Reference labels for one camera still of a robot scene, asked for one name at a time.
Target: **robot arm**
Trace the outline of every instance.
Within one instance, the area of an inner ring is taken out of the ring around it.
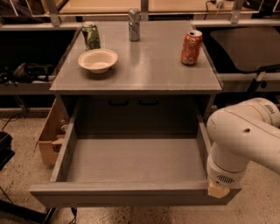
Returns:
[[[227,195],[250,160],[280,174],[280,113],[271,101],[255,98],[219,109],[206,126],[213,140],[207,160],[209,195]]]

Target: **cardboard box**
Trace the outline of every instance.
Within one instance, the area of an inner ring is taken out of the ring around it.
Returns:
[[[61,121],[65,121],[62,109],[54,101],[38,139],[38,147],[45,165],[55,165],[59,155],[61,145],[54,144],[53,142],[57,142],[59,138],[63,137],[61,135]]]

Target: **white bowl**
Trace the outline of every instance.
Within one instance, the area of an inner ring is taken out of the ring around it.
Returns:
[[[106,73],[117,62],[117,54],[109,49],[94,49],[80,55],[78,63],[94,74]]]

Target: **speckled concrete floor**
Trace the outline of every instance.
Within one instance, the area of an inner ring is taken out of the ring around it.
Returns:
[[[0,118],[7,114],[0,113]],[[39,148],[35,149],[46,113],[30,113],[26,118],[10,122],[4,129],[12,135],[14,158],[0,171],[0,186],[17,205],[44,212],[29,193],[30,185],[46,183],[52,167],[43,165]],[[280,176],[259,164],[250,163],[241,182],[242,191],[226,206],[118,207],[78,208],[77,222],[96,224],[191,224],[191,223],[280,223]],[[0,192],[0,199],[7,200]],[[69,223],[69,208],[56,210],[52,223]],[[1,224],[30,223],[0,212]]]

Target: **drawer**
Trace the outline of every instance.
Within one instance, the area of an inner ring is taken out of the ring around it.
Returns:
[[[210,141],[191,96],[81,97],[51,182],[30,193],[46,207],[227,204],[207,195]]]

